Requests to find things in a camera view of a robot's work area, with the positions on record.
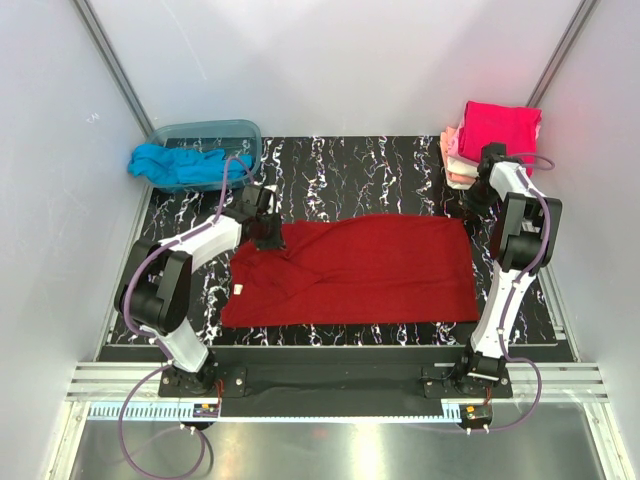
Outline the dark red t shirt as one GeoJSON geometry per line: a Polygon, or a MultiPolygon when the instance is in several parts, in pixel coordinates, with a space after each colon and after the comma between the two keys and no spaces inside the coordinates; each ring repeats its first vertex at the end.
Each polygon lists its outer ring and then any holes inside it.
{"type": "Polygon", "coordinates": [[[469,239],[458,219],[366,215],[282,228],[285,248],[231,259],[228,328],[476,322],[469,239]]]}

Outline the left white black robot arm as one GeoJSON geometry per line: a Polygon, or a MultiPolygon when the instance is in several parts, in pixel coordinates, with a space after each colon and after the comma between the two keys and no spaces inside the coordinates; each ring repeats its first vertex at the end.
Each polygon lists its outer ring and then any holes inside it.
{"type": "Polygon", "coordinates": [[[276,186],[247,185],[238,199],[219,205],[190,230],[157,242],[136,241],[114,297],[129,330],[154,341],[166,356],[165,379],[195,396],[209,394],[220,381],[215,354],[187,319],[192,275],[246,242],[260,250],[285,246],[276,186]]]}

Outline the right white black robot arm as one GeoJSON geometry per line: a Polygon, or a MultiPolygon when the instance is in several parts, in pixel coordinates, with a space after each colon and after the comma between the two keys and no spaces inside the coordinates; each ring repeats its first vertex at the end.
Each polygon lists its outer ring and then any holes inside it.
{"type": "Polygon", "coordinates": [[[493,275],[480,320],[457,361],[453,385],[464,396],[482,395],[507,382],[508,341],[533,281],[551,260],[562,202],[544,195],[527,174],[524,159],[501,143],[481,149],[477,177],[462,199],[463,211],[484,217],[501,205],[489,242],[493,275]]]}

